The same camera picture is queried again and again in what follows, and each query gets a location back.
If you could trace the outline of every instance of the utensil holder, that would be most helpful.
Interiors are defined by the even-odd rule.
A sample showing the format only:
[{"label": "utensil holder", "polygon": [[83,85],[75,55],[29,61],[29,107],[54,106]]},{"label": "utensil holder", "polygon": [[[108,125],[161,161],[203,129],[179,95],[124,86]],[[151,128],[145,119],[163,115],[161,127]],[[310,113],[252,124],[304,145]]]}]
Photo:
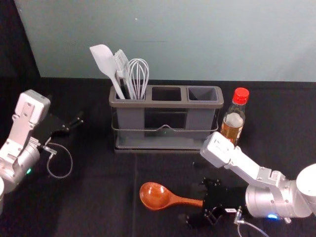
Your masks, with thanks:
[{"label": "utensil holder", "polygon": [[148,85],[143,100],[121,100],[112,87],[109,102],[117,152],[198,152],[224,99],[217,86]]}]

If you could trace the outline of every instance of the wire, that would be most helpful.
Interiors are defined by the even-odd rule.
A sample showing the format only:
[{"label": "wire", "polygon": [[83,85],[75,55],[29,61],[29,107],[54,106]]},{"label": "wire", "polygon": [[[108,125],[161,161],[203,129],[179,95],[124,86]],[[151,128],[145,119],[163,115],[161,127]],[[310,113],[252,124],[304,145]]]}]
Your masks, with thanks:
[{"label": "wire", "polygon": [[[249,223],[249,222],[246,222],[246,221],[243,221],[243,223],[242,224],[246,224],[246,225],[249,225],[249,226],[251,226],[252,228],[254,228],[254,229],[256,229],[257,231],[259,231],[262,235],[264,235],[265,237],[269,237],[268,236],[268,234],[267,233],[265,233],[262,229],[260,229],[260,228],[258,228],[258,227],[256,227],[255,225],[252,225],[251,223]],[[237,226],[237,230],[238,230],[238,234],[239,234],[239,236],[240,237],[242,237],[242,235],[241,235],[241,233],[240,233],[240,225],[241,224],[238,224],[238,226]]]},{"label": "wire", "polygon": [[48,145],[54,145],[54,146],[57,146],[57,147],[61,147],[61,148],[63,148],[63,149],[68,153],[69,158],[70,158],[70,170],[69,170],[69,172],[68,172],[67,174],[65,174],[65,175],[63,175],[63,176],[54,175],[54,174],[50,171],[50,169],[49,169],[49,163],[50,163],[50,161],[51,161],[51,158],[49,158],[48,161],[47,161],[47,164],[46,164],[47,171],[49,172],[49,174],[50,174],[51,176],[53,176],[53,177],[56,178],[56,179],[64,179],[64,178],[68,177],[68,176],[71,174],[71,172],[73,171],[73,157],[72,157],[72,155],[70,154],[70,152],[68,151],[68,149],[67,149],[66,147],[64,147],[63,145],[60,145],[60,144],[58,144],[58,143],[52,143],[52,142],[49,142]]}]

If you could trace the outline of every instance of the black tablecloth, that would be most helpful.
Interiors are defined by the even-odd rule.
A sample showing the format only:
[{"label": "black tablecloth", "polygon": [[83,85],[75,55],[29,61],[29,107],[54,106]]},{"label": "black tablecloth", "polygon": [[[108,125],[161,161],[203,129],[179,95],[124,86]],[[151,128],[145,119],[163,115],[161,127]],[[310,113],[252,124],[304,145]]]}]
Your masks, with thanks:
[{"label": "black tablecloth", "polygon": [[[7,80],[0,83],[0,141],[3,143],[11,128],[18,95],[26,88],[16,89],[17,86]],[[224,110],[230,104],[233,90],[237,86],[247,87],[250,99],[239,144],[242,150],[255,162],[280,170],[289,179],[295,179],[303,168],[316,162],[315,84],[163,83],[218,85],[224,94]],[[5,197],[0,236],[236,237],[237,229],[231,219],[224,218],[214,228],[192,230],[179,221],[179,215],[198,211],[195,207],[174,206],[152,212],[142,205],[139,188],[148,181],[164,184],[180,196],[193,198],[192,185],[203,177],[220,178],[227,186],[246,184],[231,171],[212,167],[198,154],[116,155],[108,103],[110,86],[110,81],[98,79],[41,79],[28,85],[43,95],[51,94],[50,111],[64,120],[83,109],[85,123],[66,140],[74,158],[71,176],[64,180],[49,177],[43,158],[17,192]],[[58,159],[60,165],[65,160]],[[290,225],[261,219],[251,222],[271,237],[316,236],[314,216],[293,219]],[[242,232],[244,237],[260,236],[244,226]]]}]

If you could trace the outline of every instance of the white spatula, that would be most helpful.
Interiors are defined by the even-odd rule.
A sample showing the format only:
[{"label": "white spatula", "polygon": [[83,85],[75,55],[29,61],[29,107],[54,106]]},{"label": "white spatula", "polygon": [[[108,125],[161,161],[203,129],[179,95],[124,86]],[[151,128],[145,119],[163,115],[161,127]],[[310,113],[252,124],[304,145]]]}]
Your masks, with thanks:
[{"label": "white spatula", "polygon": [[99,44],[90,47],[90,51],[93,55],[95,62],[98,65],[99,70],[107,75],[115,88],[120,99],[125,99],[123,92],[116,80],[116,64],[113,59],[112,51],[104,44]]}]

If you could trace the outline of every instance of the wooden spoon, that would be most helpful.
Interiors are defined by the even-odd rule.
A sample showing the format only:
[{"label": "wooden spoon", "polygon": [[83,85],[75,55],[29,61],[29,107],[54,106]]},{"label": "wooden spoon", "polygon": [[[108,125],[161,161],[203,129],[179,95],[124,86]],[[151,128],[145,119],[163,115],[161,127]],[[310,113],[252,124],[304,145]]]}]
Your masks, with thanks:
[{"label": "wooden spoon", "polygon": [[202,200],[179,197],[163,185],[154,182],[143,184],[139,190],[139,197],[142,203],[152,211],[162,210],[176,204],[198,207],[203,205]]}]

